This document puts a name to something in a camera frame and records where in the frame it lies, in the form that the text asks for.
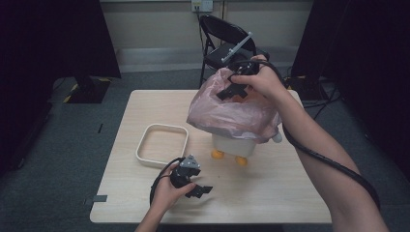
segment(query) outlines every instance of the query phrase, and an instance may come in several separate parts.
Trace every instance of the left hand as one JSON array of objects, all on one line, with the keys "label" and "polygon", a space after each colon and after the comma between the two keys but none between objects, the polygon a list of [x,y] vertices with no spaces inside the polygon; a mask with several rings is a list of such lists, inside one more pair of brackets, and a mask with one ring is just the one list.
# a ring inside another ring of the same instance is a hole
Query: left hand
[{"label": "left hand", "polygon": [[161,212],[169,210],[177,200],[186,193],[193,190],[196,186],[195,183],[189,183],[188,185],[175,188],[170,180],[169,175],[171,171],[178,166],[178,163],[174,163],[169,166],[162,174],[162,178],[155,189],[154,199],[151,203],[151,208],[157,208]]}]

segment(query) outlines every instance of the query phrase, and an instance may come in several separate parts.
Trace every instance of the folding chair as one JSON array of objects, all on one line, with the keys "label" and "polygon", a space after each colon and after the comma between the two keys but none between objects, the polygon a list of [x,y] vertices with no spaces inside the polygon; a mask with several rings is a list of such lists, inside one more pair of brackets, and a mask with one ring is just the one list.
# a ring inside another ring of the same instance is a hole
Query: folding chair
[{"label": "folding chair", "polygon": [[[247,60],[257,54],[263,54],[269,60],[269,53],[258,49],[253,39],[250,38],[233,57],[222,62],[221,59],[226,57],[229,49],[232,49],[249,34],[235,24],[208,14],[199,18],[199,25],[206,36],[199,87],[201,87],[203,80],[206,80],[204,78],[205,65],[218,70],[226,67],[232,61]],[[222,44],[216,47],[212,39],[219,39]]]}]

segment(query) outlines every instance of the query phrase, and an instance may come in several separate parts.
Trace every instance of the pink plastic bag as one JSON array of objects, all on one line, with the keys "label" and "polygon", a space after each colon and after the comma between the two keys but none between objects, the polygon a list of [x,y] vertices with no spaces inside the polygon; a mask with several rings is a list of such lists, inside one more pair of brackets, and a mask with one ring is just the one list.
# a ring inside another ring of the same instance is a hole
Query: pink plastic bag
[{"label": "pink plastic bag", "polygon": [[231,74],[231,70],[222,68],[209,77],[190,103],[187,123],[228,138],[268,142],[278,134],[281,123],[275,106],[249,87],[244,99],[235,96],[220,100],[217,93],[229,86]]}]

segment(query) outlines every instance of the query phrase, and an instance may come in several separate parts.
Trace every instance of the orange foot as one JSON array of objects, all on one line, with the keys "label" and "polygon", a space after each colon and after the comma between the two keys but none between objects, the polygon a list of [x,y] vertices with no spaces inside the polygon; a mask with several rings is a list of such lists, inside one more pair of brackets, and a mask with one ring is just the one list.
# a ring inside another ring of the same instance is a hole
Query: orange foot
[{"label": "orange foot", "polygon": [[248,160],[243,157],[235,157],[235,161],[241,166],[246,166],[248,164]]},{"label": "orange foot", "polygon": [[225,155],[225,152],[219,151],[217,149],[212,150],[211,157],[220,160],[223,159],[223,156]]}]

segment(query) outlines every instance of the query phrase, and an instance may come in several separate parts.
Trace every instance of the wall baseboard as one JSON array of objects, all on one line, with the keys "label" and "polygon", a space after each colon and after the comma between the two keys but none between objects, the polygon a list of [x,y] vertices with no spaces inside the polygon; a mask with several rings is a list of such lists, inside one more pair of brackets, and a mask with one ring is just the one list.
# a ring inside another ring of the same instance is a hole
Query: wall baseboard
[{"label": "wall baseboard", "polygon": [[[297,46],[260,47],[277,67],[291,67]],[[202,67],[200,48],[124,48],[116,50],[121,73],[193,70]]]}]

